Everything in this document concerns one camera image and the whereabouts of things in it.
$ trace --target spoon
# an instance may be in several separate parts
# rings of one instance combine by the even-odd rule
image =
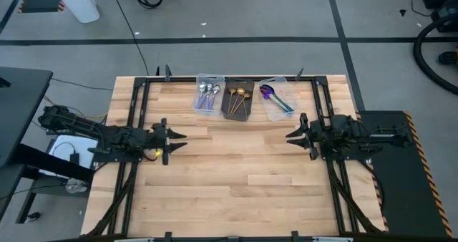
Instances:
[[[231,87],[229,88],[229,92],[230,92],[230,99],[229,99],[229,105],[228,105],[228,113],[229,113],[229,109],[230,109],[230,103],[232,102],[232,96],[235,92],[237,92],[237,90],[234,88],[234,87]]]
[[[245,107],[245,99],[248,99],[249,97],[251,97],[249,93],[243,94],[242,101],[240,101],[240,103],[237,105],[236,109],[232,112],[232,115],[234,115],[234,113],[237,112],[238,108],[242,105],[242,102],[243,102],[243,106]]]
[[[275,90],[270,86],[263,84],[260,86],[260,91],[263,94],[264,98],[266,99],[272,99],[274,102],[276,102],[280,107],[287,109],[285,112],[291,112],[294,111],[293,108],[289,107],[283,100],[281,100],[276,94]]]
[[[198,109],[202,107],[205,99],[208,100],[208,97],[210,96],[210,93],[212,92],[212,87],[213,87],[213,84],[207,84],[207,86],[205,87],[205,94],[199,100]]]
[[[205,82],[201,82],[199,84],[199,91],[200,91],[199,97],[202,97],[203,92],[205,91],[205,87],[207,87],[207,84]]]
[[[213,103],[215,103],[215,98],[216,98],[216,94],[221,90],[221,87],[219,84],[216,84],[214,87],[213,87],[213,98],[212,98],[212,102],[210,103],[210,100],[207,101],[207,110],[211,110],[213,108]]]
[[[238,98],[242,95],[245,94],[245,89],[243,89],[243,87],[239,87],[237,88],[237,99],[235,100],[234,102],[234,106],[232,107],[232,110],[230,111],[231,112],[231,115],[234,115],[234,108],[235,108],[235,105],[237,104],[237,101],[238,101]]]

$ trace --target silver spoon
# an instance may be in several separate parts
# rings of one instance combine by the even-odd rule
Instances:
[[[200,95],[199,97],[202,97],[203,95],[203,92],[205,91],[205,88],[207,87],[207,84],[205,82],[201,82],[199,84],[199,91],[200,91]]]
[[[205,87],[205,94],[199,100],[198,109],[202,107],[205,99],[208,100],[208,97],[210,96],[210,93],[212,92],[212,87],[213,87],[213,84],[207,84],[207,86]]]
[[[213,87],[213,98],[212,98],[212,102],[209,103],[207,101],[207,110],[211,110],[213,108],[213,103],[215,103],[215,97],[216,97],[216,94],[221,90],[221,87],[219,84],[216,84],[214,87]]]

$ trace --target black platform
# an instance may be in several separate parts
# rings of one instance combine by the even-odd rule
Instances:
[[[408,148],[384,146],[372,157],[374,171],[383,188],[385,226],[390,234],[452,237],[447,216],[439,199],[414,124],[408,112],[361,111],[368,130],[377,125],[391,127],[406,123],[414,145]]]

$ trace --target black desk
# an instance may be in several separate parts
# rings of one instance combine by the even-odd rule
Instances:
[[[0,67],[0,78],[9,83],[0,87],[0,198],[10,195],[0,200],[0,220],[21,178],[36,180],[39,169],[92,181],[93,170],[21,144],[51,77],[51,71]]]

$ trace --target gold spoon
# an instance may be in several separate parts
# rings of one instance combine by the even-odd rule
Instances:
[[[234,113],[238,110],[238,108],[242,105],[242,102],[243,102],[243,106],[245,106],[245,99],[248,99],[249,97],[251,97],[251,95],[249,93],[245,93],[243,95],[243,98],[242,98],[242,101],[237,105],[236,109],[234,111],[232,111],[232,115],[234,115]]]
[[[234,115],[234,108],[235,108],[235,105],[237,104],[238,98],[239,98],[241,95],[243,96],[243,94],[245,94],[245,89],[243,89],[242,87],[237,88],[237,94],[238,94],[238,95],[237,95],[237,99],[235,100],[234,106],[232,107],[232,110],[230,111],[230,112],[231,112],[231,115]]]
[[[231,87],[229,88],[229,92],[230,92],[230,100],[229,100],[229,106],[228,106],[228,113],[230,112],[230,103],[232,102],[232,95],[237,92],[237,90],[234,88],[234,87]]]

